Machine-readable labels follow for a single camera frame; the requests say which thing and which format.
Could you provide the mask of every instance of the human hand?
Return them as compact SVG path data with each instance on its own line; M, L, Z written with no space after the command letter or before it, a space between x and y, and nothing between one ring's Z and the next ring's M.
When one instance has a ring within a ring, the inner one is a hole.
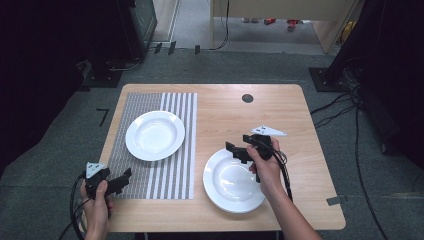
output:
M271 137L271 143L273 149L280 151L280 145L277 139ZM249 170L259 174L262 193L268 198L276 191L283 190L280 178L280 166L278 165L277 159L273 156L265 161L252 145L247 146L247 153L254 161L249 167Z
M82 202L84 203L87 201L83 205L87 219L87 233L85 239L106 239L110 226L108 211L111 211L113 208L113 203L110 198L107 198L105 201L106 190L107 181L103 180L97 187L96 200L93 200L87 197L85 180L83 180L81 184L80 194Z

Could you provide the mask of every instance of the light floor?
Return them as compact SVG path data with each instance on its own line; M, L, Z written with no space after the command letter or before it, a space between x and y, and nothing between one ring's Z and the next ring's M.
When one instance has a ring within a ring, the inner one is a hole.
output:
M153 45L162 42L165 46L176 41L176 48L194 49L200 45L209 50L210 44L210 1L209 0L153 0L158 26ZM215 18L214 48L225 38L226 19ZM228 19L228 42L221 50L241 52L265 52L323 55L318 38L307 20L298 24L293 32L287 31L284 19L270 25L243 23L239 18ZM329 53L336 55L339 47Z

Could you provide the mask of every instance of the plate rim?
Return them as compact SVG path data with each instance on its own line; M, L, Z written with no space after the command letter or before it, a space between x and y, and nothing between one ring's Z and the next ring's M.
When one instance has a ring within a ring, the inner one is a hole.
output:
M258 208L260 205L262 205L262 203L265 200L265 195L263 195L263 193L261 192L260 188L258 188L258 192L255 193L255 195L257 196L257 198L260 200L256 200L255 197L252 197L250 199L255 200L254 204L252 204L251 207L249 208L244 208L243 210L234 210L234 209L230 209L227 206L223 206L222 204L220 204L220 202L218 202L217 198L219 198L221 201L223 200L224 202L228 202L231 203L231 201L226 200L225 198L223 198L222 196L220 196L220 194L218 193L218 191L215 189L214 184L213 184L213 170L210 171L208 170L208 168L210 169L210 165L212 163L215 163L215 166L222 161L223 159L226 159L227 157L232 157L231 152L227 151L225 148L215 152L207 161L205 168L203 170L203 187L205 188L205 192L206 195L209 197L209 199L220 209L226 211L226 212L230 212L230 213L247 213L247 212L251 212L253 210L255 210L256 208Z
M135 127L136 121L143 118L143 117L146 117L148 115L152 115L152 114L165 114L166 115L166 118L160 118L160 119L169 120L171 117L175 118L174 121L170 121L175 126L175 129L177 131L177 137L174 141L174 144L171 146L172 147L171 149L175 148L175 150L172 150L172 151L170 150L171 153L169 153L169 154L168 153L162 154L162 155L156 154L156 155L158 155L158 157L144 159L144 158L140 157L139 152L135 151L135 149L137 149L137 147L133 144L133 141L130 139L130 137L131 137L131 135L134 135L135 131L137 130L137 128ZM182 120L177 115L175 115L171 112L162 111L162 110L155 110L155 111L149 111L149 112L143 113L131 122L131 124L128 126L126 133L125 133L125 146L126 146L127 150L131 153L131 155L134 156L135 158L142 160L142 161L153 162L153 161L160 161L160 160L165 159L165 158L171 156L172 154L174 154L181 147L182 143L184 142L184 139L185 139L185 126L184 126L184 123L182 122Z

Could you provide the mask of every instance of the gray and white striped mat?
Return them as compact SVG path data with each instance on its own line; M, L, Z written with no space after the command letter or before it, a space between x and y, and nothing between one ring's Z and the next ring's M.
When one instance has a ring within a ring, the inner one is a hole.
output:
M159 161L142 161L131 155L125 134L140 115L168 111L185 127L185 139L171 156ZM110 179L131 167L130 184L117 198L193 199L196 144L197 93L129 93L109 159Z

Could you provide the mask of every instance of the finger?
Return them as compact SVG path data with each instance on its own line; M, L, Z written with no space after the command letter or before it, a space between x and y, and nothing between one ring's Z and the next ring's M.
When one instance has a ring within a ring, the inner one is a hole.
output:
M109 196L106 197L106 205L107 205L107 208L109 209L109 211L113 210L114 204L113 204L112 198L109 197Z
M107 182L106 182L106 180L103 180L97 186L97 190L96 190L96 202L97 202L97 199L99 199L99 198L102 199L102 201L104 201L106 190L107 190Z
M82 183L80 186L80 196L81 198L87 197L87 190L85 189L85 179L82 180Z
M255 163L252 163L252 165L250 165L249 171L251 171L253 174L256 174L257 169L256 169L256 164Z
M278 142L277 139L271 137L271 144L272 144L272 148L276 151L280 151L280 143Z
M254 148L252 145L247 146L246 149L247 149L247 153L249 154L249 156L253 159L255 165L256 166L261 165L262 162L263 162L263 159L259 155L258 150L256 150L256 148Z

